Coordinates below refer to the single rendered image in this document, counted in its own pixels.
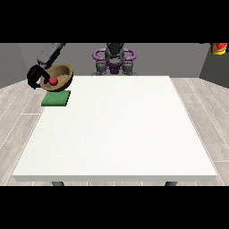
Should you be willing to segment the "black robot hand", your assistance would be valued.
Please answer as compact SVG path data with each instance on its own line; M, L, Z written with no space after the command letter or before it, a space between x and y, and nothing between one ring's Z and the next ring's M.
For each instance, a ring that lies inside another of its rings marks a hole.
M46 70L44 70L39 65L37 64L33 65L27 73L28 84L33 89L40 88L40 85L38 84L38 80L40 79L41 76L45 78L44 83L47 84L49 82L50 75L47 73Z

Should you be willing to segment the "brown wooden bowl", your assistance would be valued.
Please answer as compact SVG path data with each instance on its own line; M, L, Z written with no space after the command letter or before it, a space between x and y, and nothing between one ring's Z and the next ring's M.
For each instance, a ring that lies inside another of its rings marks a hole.
M41 77L40 86L46 91L60 92L67 89L72 83L73 70L69 64L54 64L47 69L47 73L51 77L56 77L58 83L55 86L51 86L49 83L45 84L45 78Z

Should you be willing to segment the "green square pad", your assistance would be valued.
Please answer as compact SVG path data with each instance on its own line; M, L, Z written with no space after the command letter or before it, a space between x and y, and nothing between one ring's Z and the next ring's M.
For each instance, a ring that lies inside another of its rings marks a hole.
M63 90L60 92L48 91L44 96L41 105L42 106L66 106L70 95L71 95L70 90Z

